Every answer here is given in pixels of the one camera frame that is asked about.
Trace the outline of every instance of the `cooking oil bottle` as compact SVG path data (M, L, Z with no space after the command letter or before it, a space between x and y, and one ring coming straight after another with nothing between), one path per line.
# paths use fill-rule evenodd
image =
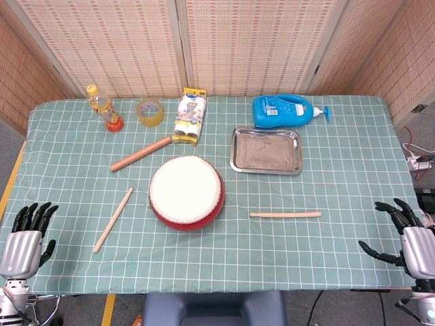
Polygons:
M89 85L86 89L88 91L88 102L95 113L98 113L106 123L108 131L117 132L124 126L124 121L115 112L111 99L95 85Z

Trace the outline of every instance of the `drum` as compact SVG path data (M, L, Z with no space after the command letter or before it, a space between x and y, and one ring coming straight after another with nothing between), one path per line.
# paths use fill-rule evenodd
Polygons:
M198 156L165 162L154 174L148 193L151 209L167 226L181 231L211 223L224 205L224 181Z

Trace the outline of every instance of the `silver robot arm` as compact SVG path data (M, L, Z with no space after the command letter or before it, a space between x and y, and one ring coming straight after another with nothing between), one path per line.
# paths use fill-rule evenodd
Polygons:
M413 295L399 300L396 307L423 325L435 326L435 229L424 228L407 203L397 198L394 202L401 211L383 202L376 202L375 208L391 215L402 244L400 256L378 253L364 241L359 244L368 255L402 266L405 273L415 279L415 286L411 287ZM411 300L417 304L417 313L406 307Z
M43 323L39 321L35 309L38 297L33 296L29 300L31 294L27 280L49 260L56 246L56 241L51 240L45 253L41 255L50 218L58 208L57 205L50 205L51 202L42 205L34 217L37 203L23 207L15 218L12 233L7 236L0 260L0 275L7 280L0 288L0 326L45 325L48 322L48 319ZM28 306L34 309L36 323L24 313Z

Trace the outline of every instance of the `blue detergent bottle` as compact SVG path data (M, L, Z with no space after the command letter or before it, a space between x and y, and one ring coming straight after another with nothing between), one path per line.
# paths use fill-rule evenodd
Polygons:
M331 118L331 109L320 110L313 107L305 98L292 94L259 96L252 103L254 126L256 128L276 128L302 126L320 113Z

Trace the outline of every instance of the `yellow tape line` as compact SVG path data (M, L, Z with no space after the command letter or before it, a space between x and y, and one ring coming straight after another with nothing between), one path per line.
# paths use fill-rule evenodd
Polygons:
M111 314L114 311L115 306L115 295L110 293L107 295L106 307L104 307L103 320L101 321L101 326L110 326Z
M27 141L24 141L24 143L21 146L20 153L18 154L18 157L16 158L14 168L12 169L12 173L9 177L9 181L7 182L5 192L3 192L3 195L1 197L0 201L0 222L3 219L3 214L5 213L7 200L9 199L9 196L11 196L12 186L15 183L16 174L18 173L18 169L20 168L21 159L22 159L22 153L24 152L24 148L26 147Z

